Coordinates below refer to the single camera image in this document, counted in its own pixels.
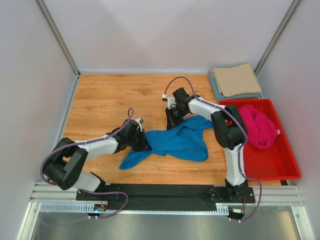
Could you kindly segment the blue t-shirt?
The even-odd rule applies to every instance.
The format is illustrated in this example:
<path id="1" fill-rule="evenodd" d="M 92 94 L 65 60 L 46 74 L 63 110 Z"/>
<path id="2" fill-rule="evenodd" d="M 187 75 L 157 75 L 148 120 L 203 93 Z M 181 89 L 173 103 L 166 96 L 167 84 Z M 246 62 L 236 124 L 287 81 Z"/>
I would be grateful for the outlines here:
<path id="1" fill-rule="evenodd" d="M 204 162 L 209 157 L 208 148 L 203 140 L 204 130 L 212 128 L 211 121 L 196 115 L 186 118 L 181 124 L 170 130 L 148 131 L 145 135 L 151 150 L 140 152 L 131 150 L 120 164 L 119 169 L 131 169 L 152 154 Z"/>

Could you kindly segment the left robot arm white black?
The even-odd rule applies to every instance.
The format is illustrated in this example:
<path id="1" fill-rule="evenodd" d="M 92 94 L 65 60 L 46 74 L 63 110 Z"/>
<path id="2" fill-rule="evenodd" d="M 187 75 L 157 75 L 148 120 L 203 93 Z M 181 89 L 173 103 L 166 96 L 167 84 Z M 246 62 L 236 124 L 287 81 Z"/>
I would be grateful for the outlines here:
<path id="1" fill-rule="evenodd" d="M 105 181 L 92 172 L 85 172 L 85 163 L 126 148 L 136 152 L 150 151 L 152 148 L 142 127 L 143 122 L 142 118 L 127 119 L 112 132 L 87 141 L 61 139 L 41 164 L 41 175 L 48 178 L 49 184 L 64 191 L 74 187 L 90 194 L 105 192 Z"/>

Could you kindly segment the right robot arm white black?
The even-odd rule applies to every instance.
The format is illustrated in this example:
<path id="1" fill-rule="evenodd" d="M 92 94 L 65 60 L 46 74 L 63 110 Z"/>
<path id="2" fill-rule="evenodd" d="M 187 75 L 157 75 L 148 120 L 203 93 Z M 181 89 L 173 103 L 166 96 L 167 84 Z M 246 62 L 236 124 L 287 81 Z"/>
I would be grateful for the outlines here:
<path id="1" fill-rule="evenodd" d="M 172 94 L 162 95 L 162 100 L 167 103 L 167 129 L 180 125 L 187 114 L 196 114 L 211 121 L 215 139 L 224 151 L 225 187 L 233 197 L 242 194 L 248 188 L 244 171 L 244 147 L 248 142 L 248 131 L 238 108 L 233 104 L 214 104 L 198 95 L 191 96 L 183 87 Z"/>

